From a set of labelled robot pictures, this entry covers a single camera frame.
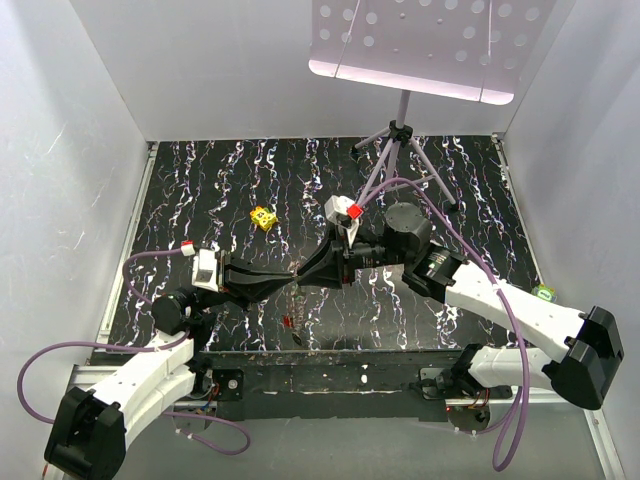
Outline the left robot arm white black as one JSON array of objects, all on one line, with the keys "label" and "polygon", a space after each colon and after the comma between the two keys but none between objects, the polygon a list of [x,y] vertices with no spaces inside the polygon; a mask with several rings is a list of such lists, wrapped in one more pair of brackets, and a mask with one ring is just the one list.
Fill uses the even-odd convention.
[{"label": "left robot arm white black", "polygon": [[201,352],[215,322],[213,308],[247,308],[295,278],[191,242],[168,253],[191,259],[191,279],[151,301],[153,339],[113,374],[87,390],[71,388],[60,402],[44,458],[76,479],[113,478],[136,437],[174,402],[211,392],[211,367]]}]

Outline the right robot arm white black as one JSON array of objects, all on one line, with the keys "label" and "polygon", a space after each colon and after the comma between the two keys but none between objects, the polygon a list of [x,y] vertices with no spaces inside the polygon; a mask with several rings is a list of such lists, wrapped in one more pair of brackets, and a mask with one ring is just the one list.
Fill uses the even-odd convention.
[{"label": "right robot arm white black", "polygon": [[361,227],[362,210],[346,197],[332,197],[325,210],[325,237],[298,269],[299,285],[340,289],[359,270],[400,265],[414,293],[476,314],[530,344],[523,352],[470,345],[433,386],[469,398],[493,387],[533,387],[582,409],[602,407],[624,358],[610,311],[564,307],[489,278],[479,265],[433,242],[429,220],[411,203],[386,210],[380,235]]}]

